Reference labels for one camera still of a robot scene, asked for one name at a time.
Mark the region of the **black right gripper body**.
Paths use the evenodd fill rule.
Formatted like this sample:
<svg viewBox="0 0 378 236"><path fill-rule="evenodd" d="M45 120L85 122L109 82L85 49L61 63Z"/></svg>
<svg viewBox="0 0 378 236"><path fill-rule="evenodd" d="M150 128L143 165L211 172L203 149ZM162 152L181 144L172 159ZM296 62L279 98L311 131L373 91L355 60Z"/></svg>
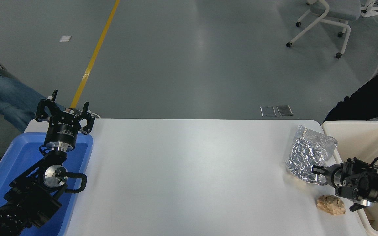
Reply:
<svg viewBox="0 0 378 236"><path fill-rule="evenodd" d="M342 164L333 164L325 167L324 176L331 187L342 186Z"/></svg>

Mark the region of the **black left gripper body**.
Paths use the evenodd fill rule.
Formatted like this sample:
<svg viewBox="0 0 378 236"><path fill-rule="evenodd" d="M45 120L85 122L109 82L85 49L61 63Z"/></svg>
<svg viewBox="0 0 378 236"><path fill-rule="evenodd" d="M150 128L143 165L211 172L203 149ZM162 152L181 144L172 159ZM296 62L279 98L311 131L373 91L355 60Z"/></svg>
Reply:
<svg viewBox="0 0 378 236"><path fill-rule="evenodd" d="M75 145L78 131L81 129L78 117L74 114L61 111L49 119L44 145L51 145L54 142L63 142L68 145Z"/></svg>

